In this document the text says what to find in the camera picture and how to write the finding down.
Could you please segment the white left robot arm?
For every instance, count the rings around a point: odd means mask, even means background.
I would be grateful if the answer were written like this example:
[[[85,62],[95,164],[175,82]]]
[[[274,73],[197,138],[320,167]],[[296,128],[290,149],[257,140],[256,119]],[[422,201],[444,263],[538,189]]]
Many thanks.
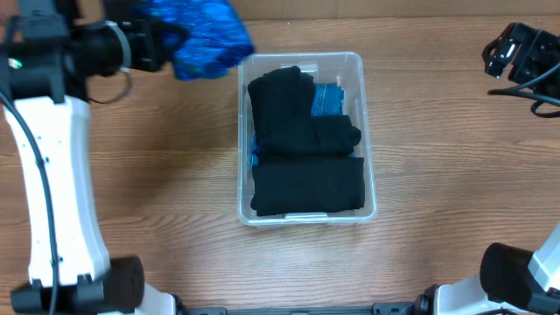
[[[22,1],[1,44],[1,101],[24,174],[31,226],[28,281],[10,294],[18,314],[179,314],[180,301],[147,284],[140,259],[111,258],[88,161],[92,76],[156,72],[188,31],[108,3],[79,24],[74,1]]]

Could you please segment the blue sparkly fabric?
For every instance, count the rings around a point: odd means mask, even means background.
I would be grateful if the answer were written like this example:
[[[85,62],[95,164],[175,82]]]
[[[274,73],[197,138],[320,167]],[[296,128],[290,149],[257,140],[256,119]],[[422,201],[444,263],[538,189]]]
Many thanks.
[[[172,50],[178,80],[218,79],[255,52],[249,32],[228,0],[147,0],[136,11],[188,32],[186,40],[175,31],[164,32],[164,47]]]

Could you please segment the wide black garment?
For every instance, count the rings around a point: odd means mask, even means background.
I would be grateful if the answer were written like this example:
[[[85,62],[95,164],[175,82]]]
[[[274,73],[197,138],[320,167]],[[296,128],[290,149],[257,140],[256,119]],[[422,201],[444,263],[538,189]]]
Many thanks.
[[[365,206],[362,157],[263,159],[252,173],[255,192],[250,206],[260,217],[338,213]]]

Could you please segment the blue denim jeans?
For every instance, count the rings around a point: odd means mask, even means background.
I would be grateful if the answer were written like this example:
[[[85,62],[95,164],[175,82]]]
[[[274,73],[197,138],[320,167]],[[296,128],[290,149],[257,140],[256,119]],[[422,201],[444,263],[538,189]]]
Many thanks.
[[[311,116],[341,116],[343,115],[345,92],[337,83],[316,83],[315,95],[311,105]],[[251,154],[248,157],[249,167],[259,162],[259,147],[256,133],[253,133]]]

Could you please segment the narrow black garment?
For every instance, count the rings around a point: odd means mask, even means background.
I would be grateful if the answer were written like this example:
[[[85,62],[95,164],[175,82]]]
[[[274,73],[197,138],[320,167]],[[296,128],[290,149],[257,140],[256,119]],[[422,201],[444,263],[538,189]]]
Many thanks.
[[[322,115],[287,122],[258,139],[261,152],[268,154],[350,154],[361,141],[361,130],[348,115]]]

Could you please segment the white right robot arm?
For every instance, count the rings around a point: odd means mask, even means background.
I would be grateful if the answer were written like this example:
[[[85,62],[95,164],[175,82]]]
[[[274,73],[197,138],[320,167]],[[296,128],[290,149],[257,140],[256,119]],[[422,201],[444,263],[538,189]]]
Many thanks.
[[[559,37],[523,23],[509,24],[481,57],[488,75],[500,78],[506,68],[511,87],[490,95],[531,100],[540,118],[559,116]],[[537,251],[493,243],[479,273],[460,282],[433,285],[400,314],[557,314],[559,312],[559,231],[553,230]]]

